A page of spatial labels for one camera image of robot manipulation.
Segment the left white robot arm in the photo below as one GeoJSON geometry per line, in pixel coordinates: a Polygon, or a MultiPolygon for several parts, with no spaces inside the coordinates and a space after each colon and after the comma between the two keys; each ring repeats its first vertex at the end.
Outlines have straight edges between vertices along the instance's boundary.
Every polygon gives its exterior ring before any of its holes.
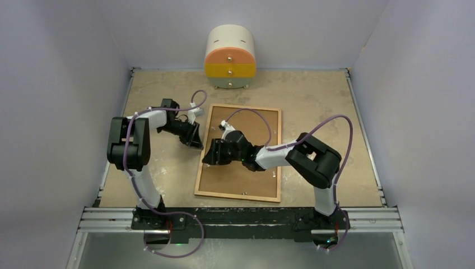
{"type": "Polygon", "coordinates": [[[173,99],[163,99],[161,106],[149,107],[129,117],[111,120],[106,157],[110,164],[123,171],[129,178],[137,197],[137,212],[146,213],[145,222],[153,229],[161,229],[167,222],[162,195],[156,190],[148,167],[151,157],[150,133],[164,131],[178,137],[187,147],[203,149],[196,117],[202,115],[199,105],[182,111],[173,99]]]}

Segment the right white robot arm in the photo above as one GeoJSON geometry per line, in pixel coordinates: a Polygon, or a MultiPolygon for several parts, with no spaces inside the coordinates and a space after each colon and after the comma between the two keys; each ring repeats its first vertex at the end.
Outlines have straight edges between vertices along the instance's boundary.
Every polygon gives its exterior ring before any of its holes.
{"type": "Polygon", "coordinates": [[[214,138],[202,159],[208,165],[228,165],[239,161],[250,171],[266,171],[290,166],[314,188],[314,220],[321,228],[335,223],[338,202],[336,183],[347,162],[346,156],[309,133],[287,144],[265,147],[253,145],[241,131],[214,138]]]}

